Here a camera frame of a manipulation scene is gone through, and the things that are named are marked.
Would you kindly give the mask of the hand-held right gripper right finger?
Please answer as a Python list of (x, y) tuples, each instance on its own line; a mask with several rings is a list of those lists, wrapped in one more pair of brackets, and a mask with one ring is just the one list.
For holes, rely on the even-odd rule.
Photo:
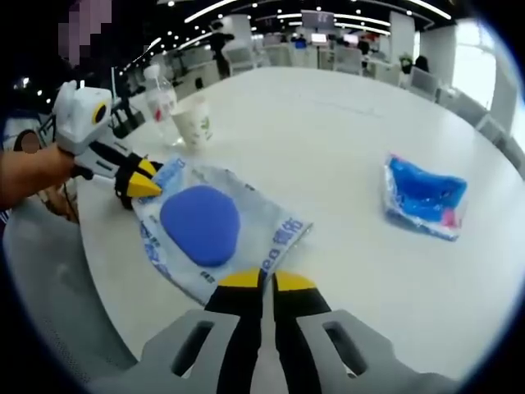
[(390, 342), (349, 312), (333, 310), (299, 274), (272, 277), (276, 348), (290, 393), (395, 393)]

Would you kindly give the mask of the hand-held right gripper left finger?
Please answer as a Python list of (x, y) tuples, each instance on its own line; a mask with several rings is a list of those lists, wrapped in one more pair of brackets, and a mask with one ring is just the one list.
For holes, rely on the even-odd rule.
[(260, 268), (218, 282), (204, 309), (192, 309), (149, 340), (141, 379), (147, 393), (248, 393), (262, 342)]

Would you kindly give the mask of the person's left hand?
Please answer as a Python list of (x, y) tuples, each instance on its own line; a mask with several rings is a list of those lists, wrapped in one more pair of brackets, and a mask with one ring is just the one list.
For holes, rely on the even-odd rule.
[(49, 186), (58, 185), (71, 179), (75, 157), (58, 147), (51, 144), (38, 151), (39, 169), (42, 178)]

